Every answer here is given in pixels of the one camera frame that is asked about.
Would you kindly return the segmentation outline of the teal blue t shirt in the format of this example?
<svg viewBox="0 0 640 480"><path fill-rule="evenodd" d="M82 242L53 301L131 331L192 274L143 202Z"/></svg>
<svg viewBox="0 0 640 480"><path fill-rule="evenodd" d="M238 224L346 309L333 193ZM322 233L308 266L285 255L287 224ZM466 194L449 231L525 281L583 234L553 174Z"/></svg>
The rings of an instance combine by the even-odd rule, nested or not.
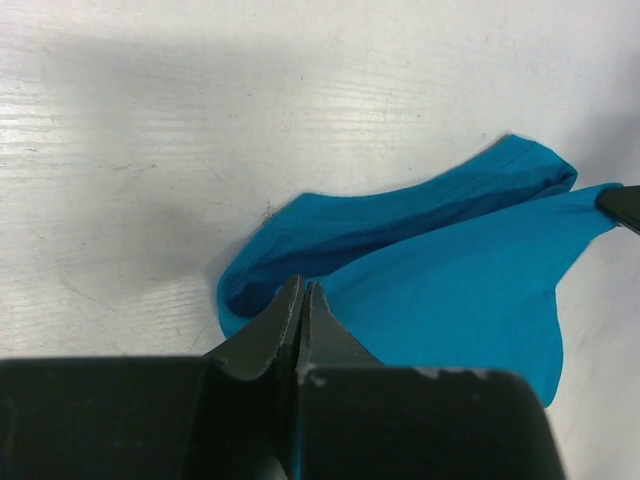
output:
<svg viewBox="0 0 640 480"><path fill-rule="evenodd" d="M509 135L413 187L303 194L223 273L220 326L235 334L300 275L383 362L504 368L549 405L563 368L557 284L615 226L596 205L604 187L576 179L553 151Z"/></svg>

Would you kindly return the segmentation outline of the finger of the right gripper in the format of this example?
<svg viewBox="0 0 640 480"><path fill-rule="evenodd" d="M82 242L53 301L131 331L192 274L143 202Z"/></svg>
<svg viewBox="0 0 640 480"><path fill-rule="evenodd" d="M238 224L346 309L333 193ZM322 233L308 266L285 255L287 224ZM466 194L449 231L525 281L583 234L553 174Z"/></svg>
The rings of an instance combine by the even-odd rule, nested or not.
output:
<svg viewBox="0 0 640 480"><path fill-rule="evenodd" d="M612 187L600 193L597 208L622 226L640 234L640 186Z"/></svg>

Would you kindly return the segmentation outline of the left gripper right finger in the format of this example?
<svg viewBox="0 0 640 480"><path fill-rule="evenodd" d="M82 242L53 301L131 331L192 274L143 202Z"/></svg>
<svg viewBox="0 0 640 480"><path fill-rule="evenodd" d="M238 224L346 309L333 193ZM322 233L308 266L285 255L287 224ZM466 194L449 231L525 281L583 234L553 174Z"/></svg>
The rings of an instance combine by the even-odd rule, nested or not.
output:
<svg viewBox="0 0 640 480"><path fill-rule="evenodd" d="M297 365L303 479L561 479L546 415L500 370L389 367L308 287Z"/></svg>

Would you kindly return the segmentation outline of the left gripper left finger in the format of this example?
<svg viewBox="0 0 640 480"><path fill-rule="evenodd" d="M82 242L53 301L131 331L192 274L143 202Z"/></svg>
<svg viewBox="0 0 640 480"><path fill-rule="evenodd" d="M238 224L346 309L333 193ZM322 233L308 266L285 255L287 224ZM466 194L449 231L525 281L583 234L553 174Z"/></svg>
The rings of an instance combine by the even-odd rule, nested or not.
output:
<svg viewBox="0 0 640 480"><path fill-rule="evenodd" d="M289 279L200 356L5 359L5 479L288 479L305 297Z"/></svg>

